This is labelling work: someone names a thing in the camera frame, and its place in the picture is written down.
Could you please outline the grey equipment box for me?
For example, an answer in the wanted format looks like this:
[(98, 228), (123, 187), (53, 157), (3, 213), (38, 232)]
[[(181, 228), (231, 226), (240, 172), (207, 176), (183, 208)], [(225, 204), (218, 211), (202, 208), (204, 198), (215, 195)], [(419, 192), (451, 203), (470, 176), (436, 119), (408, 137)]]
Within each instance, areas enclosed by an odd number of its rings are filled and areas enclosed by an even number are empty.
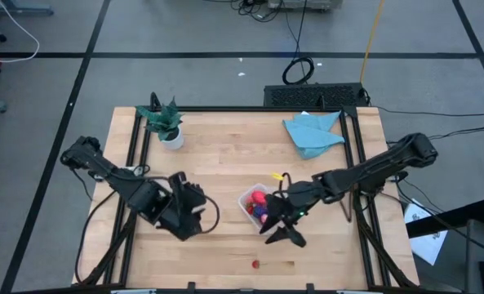
[(302, 9), (329, 11), (341, 7), (344, 0), (265, 0), (268, 8)]

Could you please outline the light blue cloth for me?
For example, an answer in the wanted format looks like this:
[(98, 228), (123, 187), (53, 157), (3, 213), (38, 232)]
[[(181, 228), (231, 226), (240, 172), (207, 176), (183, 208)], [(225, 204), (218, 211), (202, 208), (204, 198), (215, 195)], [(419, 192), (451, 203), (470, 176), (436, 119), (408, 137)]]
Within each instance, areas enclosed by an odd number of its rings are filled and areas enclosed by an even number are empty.
[(332, 127), (341, 112), (315, 115), (307, 112), (295, 114), (292, 120), (283, 120), (282, 124), (292, 139), (299, 156), (303, 160), (316, 158), (331, 146), (343, 144), (345, 138), (331, 133)]

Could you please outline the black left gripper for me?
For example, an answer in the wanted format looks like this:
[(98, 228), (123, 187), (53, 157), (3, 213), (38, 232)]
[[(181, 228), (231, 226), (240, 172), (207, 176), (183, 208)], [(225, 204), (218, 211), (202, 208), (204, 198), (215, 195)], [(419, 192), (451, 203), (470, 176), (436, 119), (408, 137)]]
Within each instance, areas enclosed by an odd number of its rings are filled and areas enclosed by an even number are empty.
[(160, 226), (173, 227), (171, 233), (179, 240), (201, 234), (203, 210), (195, 209), (206, 203), (202, 187), (187, 181), (183, 171), (170, 176), (168, 182), (172, 189), (171, 202), (159, 218)]

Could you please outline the black aluminium table frame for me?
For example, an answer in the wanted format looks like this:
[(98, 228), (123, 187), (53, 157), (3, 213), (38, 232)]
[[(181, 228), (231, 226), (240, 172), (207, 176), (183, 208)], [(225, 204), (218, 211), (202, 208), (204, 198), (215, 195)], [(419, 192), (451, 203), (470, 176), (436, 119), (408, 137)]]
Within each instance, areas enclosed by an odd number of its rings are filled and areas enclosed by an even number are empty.
[[(282, 121), (293, 110), (261, 107), (183, 108), (182, 149), (164, 149), (145, 134), (144, 122), (132, 107), (113, 111), (105, 156), (116, 163), (147, 163), (154, 175), (178, 171), (200, 184), (210, 196), (202, 224), (204, 235), (181, 242), (163, 230), (138, 220), (129, 253), (118, 253), (111, 274), (118, 282), (122, 264), (129, 265), (126, 285), (157, 291), (185, 288), (195, 282), (200, 292), (225, 290), (254, 294), (266, 290), (363, 290), (382, 283), (377, 255), (362, 254), (357, 225), (347, 221), (338, 203), (318, 204), (298, 226), (305, 247), (290, 242), (266, 244), (265, 236), (238, 206), (238, 198), (255, 184), (275, 187), (273, 173), (289, 172), (294, 180), (345, 167), (386, 150), (384, 126), (375, 108), (361, 107), (355, 117), (333, 126), (350, 133), (347, 146), (336, 145), (322, 156), (304, 161), (294, 149)], [(251, 266), (260, 262), (259, 269)], [(366, 268), (373, 275), (366, 276)]]

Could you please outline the black beam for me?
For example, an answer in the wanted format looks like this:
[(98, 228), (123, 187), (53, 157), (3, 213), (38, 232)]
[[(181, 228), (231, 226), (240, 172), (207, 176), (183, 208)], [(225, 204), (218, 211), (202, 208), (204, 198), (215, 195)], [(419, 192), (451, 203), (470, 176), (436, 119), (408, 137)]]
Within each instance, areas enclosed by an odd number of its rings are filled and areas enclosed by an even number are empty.
[(484, 200), (406, 224), (409, 238), (465, 227), (470, 220), (484, 223)]

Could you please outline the silver table clamp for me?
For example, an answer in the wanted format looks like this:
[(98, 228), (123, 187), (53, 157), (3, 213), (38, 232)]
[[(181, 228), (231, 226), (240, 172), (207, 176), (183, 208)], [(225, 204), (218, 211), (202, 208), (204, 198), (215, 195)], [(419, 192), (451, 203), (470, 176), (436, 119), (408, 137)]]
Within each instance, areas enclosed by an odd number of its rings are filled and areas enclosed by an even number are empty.
[[(130, 170), (136, 176), (144, 176), (145, 174), (147, 174), (150, 171), (150, 166), (149, 165), (141, 165), (141, 166), (136, 166), (136, 167), (128, 166), (128, 167), (125, 167), (125, 169)], [(94, 179), (96, 182), (101, 182), (101, 181), (104, 180), (103, 176), (99, 176), (96, 173), (94, 173), (93, 171), (89, 171), (87, 174), (92, 179)]]

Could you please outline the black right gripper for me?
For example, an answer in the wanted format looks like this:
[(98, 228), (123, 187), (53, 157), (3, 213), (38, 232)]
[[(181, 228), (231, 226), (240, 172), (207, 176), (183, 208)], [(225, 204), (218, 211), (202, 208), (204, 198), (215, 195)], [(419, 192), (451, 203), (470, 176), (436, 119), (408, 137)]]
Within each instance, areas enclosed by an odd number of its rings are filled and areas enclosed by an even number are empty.
[[(265, 241), (266, 244), (289, 239), (298, 247), (305, 247), (306, 240), (303, 235), (292, 227), (298, 224), (298, 220), (308, 215), (308, 211), (320, 200), (331, 198), (330, 190), (321, 181), (298, 181), (287, 187), (284, 194), (291, 205), (284, 216), (284, 224), (287, 227), (278, 227), (277, 230)], [(260, 234), (272, 229), (281, 219), (286, 208), (286, 201), (275, 195), (267, 194), (267, 218), (262, 224)]]

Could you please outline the white plant pot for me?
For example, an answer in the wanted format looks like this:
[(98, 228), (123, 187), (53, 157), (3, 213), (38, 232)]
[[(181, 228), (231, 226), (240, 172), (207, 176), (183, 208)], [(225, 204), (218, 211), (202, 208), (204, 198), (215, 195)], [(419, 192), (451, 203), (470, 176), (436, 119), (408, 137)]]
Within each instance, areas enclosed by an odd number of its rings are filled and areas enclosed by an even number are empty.
[(181, 127), (177, 127), (174, 131), (170, 132), (165, 140), (162, 140), (162, 145), (166, 149), (176, 150), (180, 149), (184, 144), (184, 135)]

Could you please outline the white paper sheet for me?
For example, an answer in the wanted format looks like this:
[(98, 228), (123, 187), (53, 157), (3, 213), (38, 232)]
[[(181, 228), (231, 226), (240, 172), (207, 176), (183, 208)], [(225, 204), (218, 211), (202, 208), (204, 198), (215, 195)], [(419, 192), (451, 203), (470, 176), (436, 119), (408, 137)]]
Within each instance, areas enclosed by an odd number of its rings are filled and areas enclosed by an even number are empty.
[[(431, 215), (431, 212), (426, 212), (424, 207), (421, 207), (421, 203), (412, 198), (411, 202), (405, 208), (404, 221), (408, 225), (413, 221), (418, 221)], [(412, 252), (429, 265), (434, 266), (445, 242), (447, 233), (447, 230), (443, 230), (433, 234), (411, 238), (410, 244)]]

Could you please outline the green leafy plant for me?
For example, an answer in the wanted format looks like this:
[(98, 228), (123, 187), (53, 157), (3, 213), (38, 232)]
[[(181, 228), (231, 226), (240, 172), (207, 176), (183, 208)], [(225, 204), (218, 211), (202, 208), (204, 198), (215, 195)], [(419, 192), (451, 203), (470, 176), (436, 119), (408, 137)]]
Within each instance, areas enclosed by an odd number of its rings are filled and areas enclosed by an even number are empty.
[(171, 141), (179, 135), (183, 114), (179, 112), (175, 98), (168, 105), (162, 105), (159, 112), (148, 110), (144, 106), (136, 106), (135, 109), (141, 117), (146, 118), (145, 128), (157, 133), (160, 141)]

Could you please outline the clear plastic tupperware container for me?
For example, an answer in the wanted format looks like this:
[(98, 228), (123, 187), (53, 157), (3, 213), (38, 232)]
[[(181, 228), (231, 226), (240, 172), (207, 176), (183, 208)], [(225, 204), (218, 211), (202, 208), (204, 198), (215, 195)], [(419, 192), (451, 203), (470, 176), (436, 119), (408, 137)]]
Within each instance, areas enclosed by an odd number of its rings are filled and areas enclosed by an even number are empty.
[[(263, 184), (255, 184), (253, 185), (252, 187), (249, 188), (249, 190), (247, 190), (246, 192), (244, 192), (239, 198), (238, 198), (238, 206), (242, 209), (242, 212), (243, 214), (249, 219), (249, 221), (255, 226), (256, 228), (256, 232), (259, 233), (260, 232), (260, 229), (262, 227), (262, 223), (260, 221), (260, 218), (256, 218), (254, 216), (250, 216), (247, 211), (246, 211), (246, 203), (252, 203), (251, 201), (251, 193), (254, 191), (254, 190), (260, 190), (260, 191), (263, 191), (267, 194), (271, 194), (271, 195), (275, 195), (277, 197), (280, 197), (279, 195), (276, 195), (276, 194), (273, 194), (273, 190), (270, 189), (268, 186), (266, 185), (263, 185)], [(261, 205), (261, 204), (256, 204), (255, 205), (259, 205), (259, 206), (262, 206), (262, 207), (266, 207), (267, 208), (267, 202), (265, 205)]]

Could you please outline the grey desk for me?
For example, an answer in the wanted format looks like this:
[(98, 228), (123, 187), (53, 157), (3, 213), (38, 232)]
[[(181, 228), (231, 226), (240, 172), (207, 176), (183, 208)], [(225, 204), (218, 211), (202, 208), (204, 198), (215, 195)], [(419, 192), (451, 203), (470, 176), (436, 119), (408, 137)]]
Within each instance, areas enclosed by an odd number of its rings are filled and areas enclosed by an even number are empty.
[(465, 291), (483, 294), (479, 262), (484, 261), (484, 223), (470, 220), (467, 224), (467, 236)]

